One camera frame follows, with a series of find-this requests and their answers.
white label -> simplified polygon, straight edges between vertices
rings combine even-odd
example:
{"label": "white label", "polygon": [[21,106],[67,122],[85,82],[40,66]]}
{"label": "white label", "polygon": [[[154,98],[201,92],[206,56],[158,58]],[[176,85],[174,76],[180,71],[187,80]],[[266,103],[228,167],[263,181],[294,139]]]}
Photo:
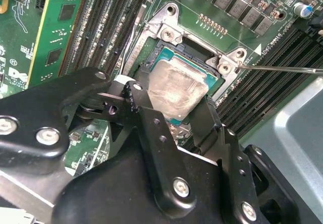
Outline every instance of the white label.
{"label": "white label", "polygon": [[17,66],[18,64],[18,62],[15,59],[10,59],[9,62],[12,66]]}
{"label": "white label", "polygon": [[9,68],[8,76],[13,77],[14,79],[20,79],[22,82],[27,82],[28,75],[25,73],[19,73],[18,70],[14,68]]}

circular hole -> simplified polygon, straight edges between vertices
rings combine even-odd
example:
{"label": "circular hole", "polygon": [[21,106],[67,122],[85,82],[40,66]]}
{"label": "circular hole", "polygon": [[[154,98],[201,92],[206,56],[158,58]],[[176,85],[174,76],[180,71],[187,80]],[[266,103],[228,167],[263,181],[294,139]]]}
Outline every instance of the circular hole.
{"label": "circular hole", "polygon": [[243,58],[244,57],[244,51],[237,51],[237,58]]}
{"label": "circular hole", "polygon": [[166,142],[166,140],[167,140],[167,138],[165,136],[163,136],[163,135],[161,135],[159,137],[159,139],[160,139],[161,142]]}
{"label": "circular hole", "polygon": [[239,170],[239,173],[240,173],[242,176],[246,176],[246,172],[244,172],[243,170]]}
{"label": "circular hole", "polygon": [[156,125],[159,125],[159,124],[160,124],[160,120],[158,120],[157,118],[153,119],[153,122],[154,122]]}
{"label": "circular hole", "polygon": [[286,17],[286,12],[285,11],[281,11],[278,15],[277,20],[282,21],[284,18]]}
{"label": "circular hole", "polygon": [[114,106],[114,105],[111,105],[110,108],[109,108],[109,115],[113,116],[113,115],[115,115],[117,113],[117,111],[118,111],[118,108],[116,106]]}
{"label": "circular hole", "polygon": [[176,13],[176,9],[172,6],[169,6],[167,8],[167,14],[170,15],[170,16],[173,16],[174,14]]}

screw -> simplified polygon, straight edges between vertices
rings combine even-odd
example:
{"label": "screw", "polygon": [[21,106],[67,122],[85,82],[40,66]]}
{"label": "screw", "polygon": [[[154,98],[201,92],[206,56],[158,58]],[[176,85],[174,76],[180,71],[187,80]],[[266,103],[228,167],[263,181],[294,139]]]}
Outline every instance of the screw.
{"label": "screw", "polygon": [[135,88],[136,88],[136,89],[138,89],[138,90],[142,90],[142,87],[141,87],[141,85],[140,85],[140,84],[134,83],[134,84],[133,84],[133,87],[135,87]]}
{"label": "screw", "polygon": [[262,155],[262,151],[259,147],[256,146],[252,146],[253,150],[255,150],[256,153],[258,153],[259,155]]}
{"label": "screw", "polygon": [[228,62],[222,62],[218,66],[218,72],[220,74],[228,74],[231,71],[231,65]]}
{"label": "screw", "polygon": [[188,184],[182,179],[175,179],[173,183],[175,192],[181,197],[187,197],[190,193]]}
{"label": "screw", "polygon": [[11,118],[0,118],[0,135],[9,135],[17,129],[17,123]]}
{"label": "screw", "polygon": [[246,215],[246,217],[249,220],[251,221],[257,220],[256,212],[249,203],[242,202],[241,207],[242,207],[243,213]]}
{"label": "screw", "polygon": [[53,145],[60,139],[59,132],[54,128],[44,128],[37,132],[36,139],[44,145]]}
{"label": "screw", "polygon": [[173,31],[171,31],[170,29],[166,28],[161,32],[161,38],[162,40],[169,42],[172,41],[174,39],[175,35],[173,33]]}
{"label": "screw", "polygon": [[95,73],[96,77],[98,77],[99,79],[106,79],[106,75],[102,72],[96,72]]}

logo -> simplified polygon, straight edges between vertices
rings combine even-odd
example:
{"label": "logo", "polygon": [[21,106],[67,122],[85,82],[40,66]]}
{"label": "logo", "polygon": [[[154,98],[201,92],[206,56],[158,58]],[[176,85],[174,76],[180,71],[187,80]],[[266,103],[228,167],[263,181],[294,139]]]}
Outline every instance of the logo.
{"label": "logo", "polygon": [[12,65],[12,66],[17,66],[17,64],[18,64],[18,62],[15,60],[15,59],[10,59],[10,64]]}
{"label": "logo", "polygon": [[0,56],[3,56],[6,54],[6,50],[3,46],[0,45]]}
{"label": "logo", "polygon": [[15,79],[20,79],[22,82],[26,83],[28,80],[28,75],[25,73],[19,73],[18,70],[14,68],[9,68],[8,76],[13,77]]}

motherboard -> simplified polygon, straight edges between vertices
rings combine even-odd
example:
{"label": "motherboard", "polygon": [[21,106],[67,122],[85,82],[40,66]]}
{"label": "motherboard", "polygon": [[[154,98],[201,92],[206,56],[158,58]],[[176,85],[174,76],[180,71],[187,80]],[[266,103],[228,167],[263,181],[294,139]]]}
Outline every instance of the motherboard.
{"label": "motherboard", "polygon": [[[0,97],[97,67],[139,81],[179,146],[194,145],[189,115],[204,97],[242,138],[310,78],[231,66],[321,67],[323,38],[308,22],[322,9],[323,0],[0,0]],[[70,139],[72,175],[109,157],[107,122]]]}

